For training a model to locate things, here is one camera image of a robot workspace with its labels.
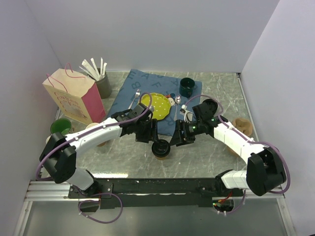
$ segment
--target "yellow plate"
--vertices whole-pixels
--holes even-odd
[[[150,94],[152,96],[152,106],[154,107],[152,118],[157,120],[164,119],[169,114],[171,104],[169,103],[168,99],[162,94],[156,92],[151,92]],[[148,106],[149,102],[150,97],[145,94],[141,99],[141,103]]]

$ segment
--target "gray cup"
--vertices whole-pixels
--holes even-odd
[[[107,73],[105,77],[99,81],[95,81],[100,98],[107,98],[112,93],[112,87],[109,84]]]

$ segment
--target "blue cloth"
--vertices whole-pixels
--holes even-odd
[[[163,95],[168,95],[174,93],[176,96],[179,94],[179,84],[182,78],[174,78],[162,75],[148,74],[139,70],[130,70],[123,86],[121,87],[111,109],[108,112],[107,117],[110,117],[115,112],[120,112],[126,110],[132,100],[137,89],[143,92],[156,92]],[[202,83],[200,81],[195,81],[195,88],[192,93],[192,97],[201,94]],[[188,101],[188,98],[182,97],[182,102],[178,105],[177,109],[177,119],[184,119],[180,114],[179,110],[183,104]],[[139,98],[136,98],[133,103],[132,108],[136,106]],[[188,110],[192,111],[192,107],[198,105],[200,102],[200,97],[191,101],[188,105]],[[175,131],[175,116],[176,105],[171,107],[170,113],[163,120],[157,122],[157,132],[159,134],[164,134],[168,136],[173,136]]]

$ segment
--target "spoon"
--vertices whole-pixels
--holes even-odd
[[[174,120],[176,121],[177,120],[177,107],[178,107],[178,104],[181,103],[181,97],[180,96],[176,96],[175,97],[175,103],[176,103],[176,111],[175,111],[175,116],[174,116]]]

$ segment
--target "black cup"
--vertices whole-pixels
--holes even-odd
[[[181,79],[179,85],[179,93],[181,96],[190,98],[195,87],[195,81],[191,78],[183,78]]]

